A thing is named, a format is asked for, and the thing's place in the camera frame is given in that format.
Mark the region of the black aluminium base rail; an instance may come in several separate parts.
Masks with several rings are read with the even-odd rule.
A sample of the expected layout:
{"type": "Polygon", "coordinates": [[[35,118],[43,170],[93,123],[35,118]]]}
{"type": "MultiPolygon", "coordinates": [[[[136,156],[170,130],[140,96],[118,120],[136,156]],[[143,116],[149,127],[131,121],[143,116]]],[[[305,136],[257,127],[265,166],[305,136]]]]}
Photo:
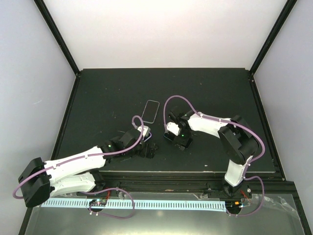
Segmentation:
{"type": "Polygon", "coordinates": [[[231,186],[221,173],[209,172],[118,172],[92,171],[84,176],[66,177],[52,184],[52,196],[67,193],[100,192],[106,188],[121,188],[128,192],[199,193],[208,197],[238,198],[253,193],[297,195],[293,182],[276,175],[261,174],[259,179],[242,181],[231,186]]]}

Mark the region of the left frame post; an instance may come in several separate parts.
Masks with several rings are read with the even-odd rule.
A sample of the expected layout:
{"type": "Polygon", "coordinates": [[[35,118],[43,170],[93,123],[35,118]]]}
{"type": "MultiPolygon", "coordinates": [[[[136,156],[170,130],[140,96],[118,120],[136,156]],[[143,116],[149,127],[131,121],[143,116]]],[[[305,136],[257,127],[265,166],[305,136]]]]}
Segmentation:
{"type": "Polygon", "coordinates": [[[42,15],[45,23],[47,24],[50,32],[52,33],[54,39],[56,40],[59,48],[61,49],[63,55],[65,56],[68,64],[70,65],[73,73],[76,76],[80,75],[80,70],[77,66],[77,64],[74,61],[73,56],[70,53],[70,50],[68,49],[65,40],[63,39],[46,3],[44,0],[34,0],[34,3],[36,4],[40,14],[42,15]]]}

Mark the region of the left small circuit board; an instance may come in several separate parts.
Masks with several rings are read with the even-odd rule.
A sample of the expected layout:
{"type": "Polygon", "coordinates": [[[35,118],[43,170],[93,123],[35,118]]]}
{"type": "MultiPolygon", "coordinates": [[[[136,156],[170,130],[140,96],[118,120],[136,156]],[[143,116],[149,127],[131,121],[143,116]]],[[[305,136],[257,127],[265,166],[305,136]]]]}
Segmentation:
{"type": "Polygon", "coordinates": [[[107,200],[106,199],[92,199],[89,202],[89,206],[90,207],[104,207],[107,204],[107,200]]]}

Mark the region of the small circuit board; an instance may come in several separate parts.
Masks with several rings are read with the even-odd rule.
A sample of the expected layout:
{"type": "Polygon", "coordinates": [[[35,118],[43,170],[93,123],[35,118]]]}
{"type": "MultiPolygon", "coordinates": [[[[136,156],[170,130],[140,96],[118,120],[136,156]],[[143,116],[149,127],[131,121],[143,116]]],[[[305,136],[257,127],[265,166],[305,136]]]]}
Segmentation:
{"type": "Polygon", "coordinates": [[[106,199],[92,199],[89,202],[89,206],[90,207],[104,207],[107,204],[107,200],[106,199]]]}
{"type": "Polygon", "coordinates": [[[242,202],[239,202],[239,201],[226,201],[225,206],[228,209],[235,209],[235,208],[242,208],[243,204],[242,202]]]}

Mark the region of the right frame post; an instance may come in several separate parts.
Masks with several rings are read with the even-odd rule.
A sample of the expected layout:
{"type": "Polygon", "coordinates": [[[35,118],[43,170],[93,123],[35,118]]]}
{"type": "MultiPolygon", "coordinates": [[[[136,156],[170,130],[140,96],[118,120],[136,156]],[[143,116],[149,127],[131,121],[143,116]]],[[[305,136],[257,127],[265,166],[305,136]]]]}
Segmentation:
{"type": "Polygon", "coordinates": [[[293,10],[294,6],[296,5],[297,0],[287,0],[282,8],[278,18],[276,19],[273,27],[271,28],[264,44],[262,45],[256,59],[254,60],[249,72],[252,75],[255,75],[259,66],[261,65],[263,59],[265,58],[267,52],[269,51],[270,47],[272,46],[274,40],[276,39],[277,35],[279,34],[281,28],[283,27],[285,21],[289,17],[291,11],[293,10]]]}

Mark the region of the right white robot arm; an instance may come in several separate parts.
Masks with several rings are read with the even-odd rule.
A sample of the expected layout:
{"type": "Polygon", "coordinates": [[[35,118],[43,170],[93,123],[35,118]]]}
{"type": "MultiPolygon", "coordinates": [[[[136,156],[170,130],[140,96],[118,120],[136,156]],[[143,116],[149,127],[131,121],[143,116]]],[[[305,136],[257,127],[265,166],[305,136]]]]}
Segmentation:
{"type": "Polygon", "coordinates": [[[244,126],[245,120],[241,116],[218,118],[192,110],[183,113],[178,107],[174,107],[168,117],[171,121],[164,124],[164,136],[181,150],[190,146],[194,132],[207,133],[220,139],[229,157],[222,190],[229,198],[238,194],[252,157],[259,148],[256,137],[244,126]]]}

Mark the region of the clear phone case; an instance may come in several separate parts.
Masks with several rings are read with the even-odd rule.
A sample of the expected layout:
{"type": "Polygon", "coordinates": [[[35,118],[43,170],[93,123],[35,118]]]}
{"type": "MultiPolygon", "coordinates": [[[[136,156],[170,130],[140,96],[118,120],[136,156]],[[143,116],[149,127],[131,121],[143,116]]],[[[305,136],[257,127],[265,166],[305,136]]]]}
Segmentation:
{"type": "Polygon", "coordinates": [[[160,103],[154,100],[147,100],[141,119],[144,123],[153,124],[159,110],[160,103]]]}

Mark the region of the right small circuit board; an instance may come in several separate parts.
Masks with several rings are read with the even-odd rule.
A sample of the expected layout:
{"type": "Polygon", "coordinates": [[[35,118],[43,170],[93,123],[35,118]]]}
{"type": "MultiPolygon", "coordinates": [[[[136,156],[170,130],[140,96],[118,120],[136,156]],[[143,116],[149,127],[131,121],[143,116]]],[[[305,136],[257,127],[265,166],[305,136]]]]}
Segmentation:
{"type": "Polygon", "coordinates": [[[226,201],[225,206],[228,209],[235,209],[235,208],[242,208],[243,204],[242,202],[239,202],[239,201],[226,201]]]}

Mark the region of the frame post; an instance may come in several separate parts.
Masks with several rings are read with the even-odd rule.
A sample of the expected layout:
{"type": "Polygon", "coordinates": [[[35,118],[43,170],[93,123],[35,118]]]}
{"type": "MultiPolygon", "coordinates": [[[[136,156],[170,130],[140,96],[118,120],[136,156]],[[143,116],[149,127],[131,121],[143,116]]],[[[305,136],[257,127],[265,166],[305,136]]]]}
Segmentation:
{"type": "Polygon", "coordinates": [[[34,0],[34,3],[36,4],[40,14],[42,15],[45,23],[47,24],[50,32],[52,33],[54,39],[56,40],[59,48],[61,49],[63,55],[65,56],[68,64],[70,65],[73,73],[76,76],[80,75],[80,70],[77,66],[77,64],[74,61],[73,56],[70,53],[70,50],[68,49],[65,40],[63,39],[46,3],[44,0],[34,0]]]}
{"type": "Polygon", "coordinates": [[[269,51],[270,47],[272,46],[274,40],[276,39],[277,35],[279,34],[281,28],[283,27],[285,21],[289,17],[291,11],[293,10],[294,6],[296,5],[297,0],[287,0],[282,8],[278,18],[276,19],[273,27],[271,28],[264,44],[262,45],[256,59],[254,60],[249,72],[252,75],[255,75],[259,66],[261,65],[263,59],[265,58],[267,52],[269,51]]]}

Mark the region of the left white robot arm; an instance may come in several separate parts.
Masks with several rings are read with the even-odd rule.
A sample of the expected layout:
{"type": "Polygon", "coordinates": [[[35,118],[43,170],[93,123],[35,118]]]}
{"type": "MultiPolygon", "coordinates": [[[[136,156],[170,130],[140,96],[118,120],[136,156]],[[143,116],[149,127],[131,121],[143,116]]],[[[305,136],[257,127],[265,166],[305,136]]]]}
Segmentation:
{"type": "Polygon", "coordinates": [[[42,158],[34,158],[18,178],[22,195],[13,196],[32,208],[61,194],[91,192],[100,195],[105,190],[105,183],[98,169],[111,161],[153,158],[158,146],[150,141],[151,136],[148,127],[138,127],[63,159],[43,161],[42,158]]]}

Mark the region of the phone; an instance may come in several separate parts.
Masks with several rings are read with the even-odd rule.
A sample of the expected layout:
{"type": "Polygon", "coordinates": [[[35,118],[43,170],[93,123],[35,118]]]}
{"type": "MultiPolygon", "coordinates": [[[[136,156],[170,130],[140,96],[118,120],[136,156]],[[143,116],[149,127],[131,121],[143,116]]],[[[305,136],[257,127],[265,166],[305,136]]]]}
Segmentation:
{"type": "Polygon", "coordinates": [[[182,132],[178,136],[165,132],[164,137],[170,140],[172,144],[177,146],[180,150],[188,149],[193,141],[192,135],[189,132],[182,132]]]}
{"type": "MultiPolygon", "coordinates": [[[[152,134],[150,133],[148,138],[146,138],[144,141],[140,141],[138,144],[140,144],[141,142],[148,142],[148,140],[149,140],[151,137],[152,137],[152,134]]],[[[125,153],[123,153],[122,156],[125,157],[125,158],[127,158],[127,159],[131,159],[131,158],[137,157],[137,156],[134,155],[134,148],[132,148],[131,150],[129,150],[129,151],[125,152],[125,153]]]]}

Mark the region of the phone in purple case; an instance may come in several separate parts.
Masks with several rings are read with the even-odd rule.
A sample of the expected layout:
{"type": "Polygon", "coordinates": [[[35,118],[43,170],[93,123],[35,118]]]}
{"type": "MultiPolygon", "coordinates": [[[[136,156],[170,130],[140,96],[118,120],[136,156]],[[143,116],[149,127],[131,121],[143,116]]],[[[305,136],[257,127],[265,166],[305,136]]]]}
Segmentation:
{"type": "MultiPolygon", "coordinates": [[[[138,144],[140,144],[141,142],[148,142],[148,140],[149,140],[151,137],[152,137],[152,134],[150,133],[148,138],[146,138],[144,141],[140,141],[138,144]]],[[[134,155],[134,148],[132,148],[131,150],[129,150],[129,151],[125,152],[125,153],[123,153],[122,156],[125,157],[125,158],[127,158],[127,159],[131,159],[131,158],[137,157],[137,156],[134,155]]]]}

